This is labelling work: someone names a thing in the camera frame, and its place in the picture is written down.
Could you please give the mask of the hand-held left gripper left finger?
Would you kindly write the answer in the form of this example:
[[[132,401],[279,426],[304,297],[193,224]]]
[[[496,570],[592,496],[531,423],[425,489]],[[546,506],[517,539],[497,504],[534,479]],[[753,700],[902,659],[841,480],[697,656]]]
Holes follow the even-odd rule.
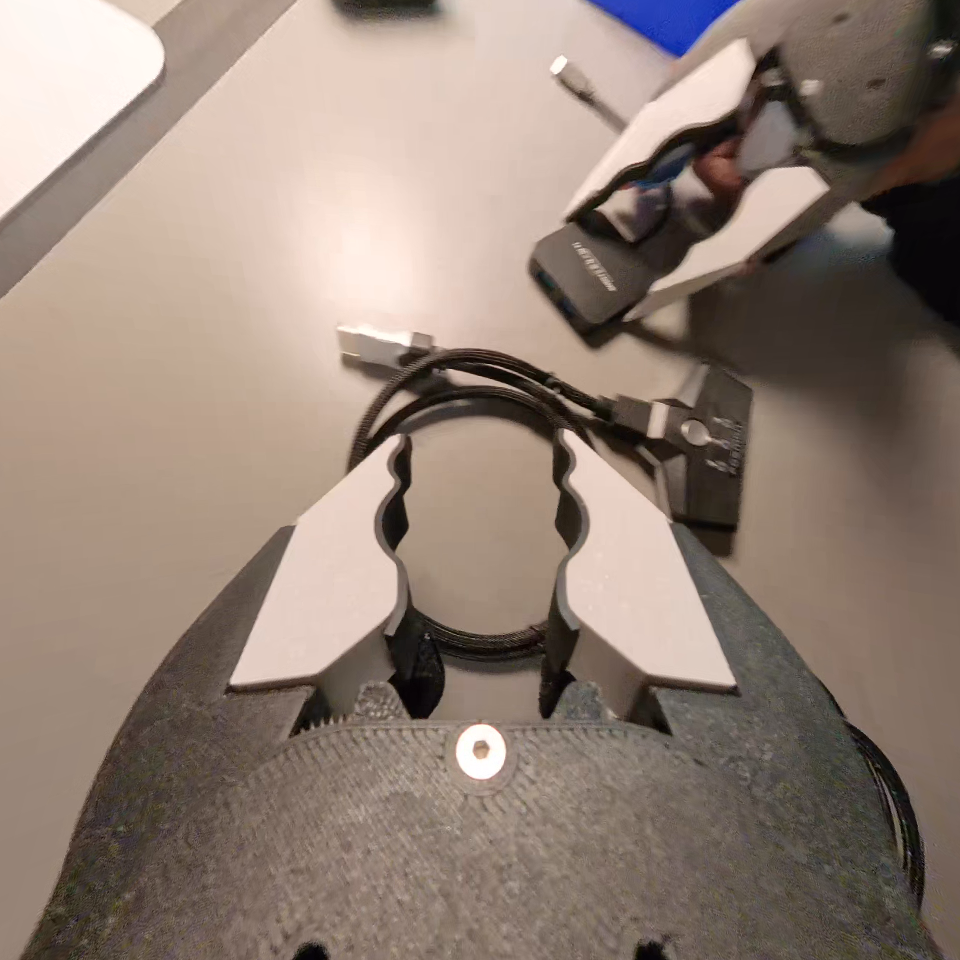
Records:
[[[413,718],[435,711],[445,667],[398,555],[411,480],[411,439],[395,435],[297,519],[230,690],[312,686],[339,715],[388,682]]]

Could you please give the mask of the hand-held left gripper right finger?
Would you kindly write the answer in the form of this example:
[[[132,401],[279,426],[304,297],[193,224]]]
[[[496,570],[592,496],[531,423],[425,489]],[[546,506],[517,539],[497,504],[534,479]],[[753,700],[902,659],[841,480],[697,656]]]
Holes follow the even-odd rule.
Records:
[[[646,690],[718,694],[738,681],[673,526],[572,431],[553,443],[561,559],[543,641],[538,708],[548,718],[565,688],[596,685],[629,719]]]

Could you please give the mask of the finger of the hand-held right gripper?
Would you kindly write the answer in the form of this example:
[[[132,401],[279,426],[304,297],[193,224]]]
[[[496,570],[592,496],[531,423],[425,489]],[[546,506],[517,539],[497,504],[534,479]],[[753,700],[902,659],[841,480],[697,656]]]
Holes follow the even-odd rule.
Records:
[[[757,66],[738,38],[647,102],[570,199],[562,218],[576,221],[618,190],[651,183],[656,169],[688,147],[705,147],[737,117]]]
[[[808,165],[627,165],[621,170],[621,234],[638,291],[624,322],[645,318],[785,246],[794,225],[830,194]]]

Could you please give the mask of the blue plastic bin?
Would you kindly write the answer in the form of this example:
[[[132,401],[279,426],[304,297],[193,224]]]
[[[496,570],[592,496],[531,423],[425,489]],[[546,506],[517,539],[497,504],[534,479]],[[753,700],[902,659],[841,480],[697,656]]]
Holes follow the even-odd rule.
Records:
[[[591,1],[665,52],[687,54],[737,1]]]

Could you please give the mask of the black hdmi switch with button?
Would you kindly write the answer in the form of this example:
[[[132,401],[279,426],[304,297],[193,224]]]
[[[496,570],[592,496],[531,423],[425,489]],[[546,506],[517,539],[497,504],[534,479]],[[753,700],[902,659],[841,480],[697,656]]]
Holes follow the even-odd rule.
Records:
[[[678,395],[653,401],[642,454],[674,522],[736,531],[753,391],[718,366],[696,366]]]

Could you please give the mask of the black usb hub with cable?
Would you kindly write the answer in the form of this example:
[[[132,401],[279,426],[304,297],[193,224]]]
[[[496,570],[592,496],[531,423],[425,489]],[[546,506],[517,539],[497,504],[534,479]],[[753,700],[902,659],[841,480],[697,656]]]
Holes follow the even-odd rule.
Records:
[[[689,245],[673,186],[690,159],[689,147],[671,150],[651,181],[617,188],[534,245],[529,275],[583,338],[625,319]]]

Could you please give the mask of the person's right hand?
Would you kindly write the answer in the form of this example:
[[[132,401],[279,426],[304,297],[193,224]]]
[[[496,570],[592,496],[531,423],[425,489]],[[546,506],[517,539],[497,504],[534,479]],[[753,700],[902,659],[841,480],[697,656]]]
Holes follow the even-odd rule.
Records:
[[[736,205],[747,185],[738,167],[740,144],[740,137],[729,138],[693,163],[696,178],[718,203],[728,208]]]

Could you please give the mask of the white desk stand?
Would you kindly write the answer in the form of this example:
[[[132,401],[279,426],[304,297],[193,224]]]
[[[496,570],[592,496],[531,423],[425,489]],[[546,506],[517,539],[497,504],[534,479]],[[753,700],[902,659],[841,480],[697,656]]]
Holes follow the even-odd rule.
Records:
[[[102,1],[1,3],[1,217],[7,220],[162,77],[151,26]]]

